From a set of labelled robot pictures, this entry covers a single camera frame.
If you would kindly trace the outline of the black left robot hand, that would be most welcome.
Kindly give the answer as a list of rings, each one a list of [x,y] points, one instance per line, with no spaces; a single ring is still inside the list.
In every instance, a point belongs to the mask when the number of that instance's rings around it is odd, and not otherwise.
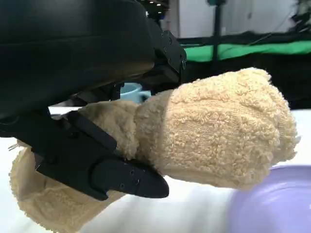
[[[143,78],[183,82],[186,53],[135,0],[3,0],[0,3],[0,134],[32,148],[34,170],[97,200],[109,190],[169,194],[165,179],[115,154],[116,140],[76,111],[48,107],[91,89]]]

